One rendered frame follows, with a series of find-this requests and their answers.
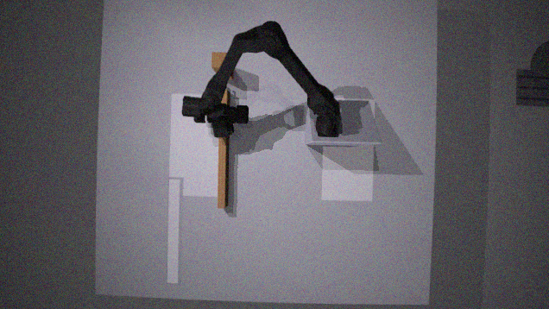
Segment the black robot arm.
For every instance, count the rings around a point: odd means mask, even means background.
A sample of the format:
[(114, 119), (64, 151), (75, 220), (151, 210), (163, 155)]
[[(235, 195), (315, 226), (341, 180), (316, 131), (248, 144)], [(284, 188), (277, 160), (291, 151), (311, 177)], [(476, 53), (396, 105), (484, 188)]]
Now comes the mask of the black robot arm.
[(234, 132), (229, 121), (230, 106), (221, 104), (227, 81), (243, 53), (265, 52), (277, 59), (290, 72), (307, 94), (307, 106), (318, 115), (316, 131), (319, 137), (338, 137), (341, 121), (340, 105), (334, 94), (321, 85), (306, 69), (294, 51), (278, 22), (268, 21), (244, 33), (235, 35), (218, 72), (211, 78), (202, 98), (183, 98), (182, 115), (202, 117), (205, 113), (214, 120), (224, 117), (225, 121), (211, 121), (215, 137), (226, 137)]

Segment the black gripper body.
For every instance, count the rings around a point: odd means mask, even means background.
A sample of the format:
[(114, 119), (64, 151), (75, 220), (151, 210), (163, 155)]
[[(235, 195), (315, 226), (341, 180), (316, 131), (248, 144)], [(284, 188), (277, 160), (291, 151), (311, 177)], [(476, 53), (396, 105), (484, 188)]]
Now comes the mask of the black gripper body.
[[(202, 117), (195, 117), (194, 122), (195, 123), (205, 123), (205, 116), (206, 121), (225, 121), (225, 118), (222, 118), (220, 120), (214, 120), (207, 116), (205, 113), (202, 115)], [(248, 123), (249, 122), (249, 107), (247, 105), (237, 105), (237, 111), (236, 107), (230, 107), (230, 113), (229, 113), (229, 119), (236, 119), (237, 123)]]

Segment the wooden rail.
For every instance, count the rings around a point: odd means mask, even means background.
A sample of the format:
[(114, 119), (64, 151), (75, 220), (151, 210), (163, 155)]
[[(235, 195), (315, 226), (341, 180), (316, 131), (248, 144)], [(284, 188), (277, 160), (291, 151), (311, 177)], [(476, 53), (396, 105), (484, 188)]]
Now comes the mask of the wooden rail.
[[(230, 92), (226, 88), (221, 103), (230, 105)], [(230, 136), (218, 138), (218, 209), (228, 206), (229, 143)]]

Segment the wooden post with slot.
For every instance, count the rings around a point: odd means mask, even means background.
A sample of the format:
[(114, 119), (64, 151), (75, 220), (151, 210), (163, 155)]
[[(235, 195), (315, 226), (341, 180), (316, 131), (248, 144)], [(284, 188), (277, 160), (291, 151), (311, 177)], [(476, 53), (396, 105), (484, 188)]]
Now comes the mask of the wooden post with slot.
[[(224, 57), (227, 53), (219, 53), (219, 52), (212, 52), (212, 63), (211, 63), (211, 67), (213, 68), (213, 70), (215, 71), (215, 73), (218, 72), (218, 69), (219, 67), (221, 66), (223, 60), (224, 60)], [(233, 73), (231, 74), (231, 76), (229, 77), (229, 79), (233, 79)]]

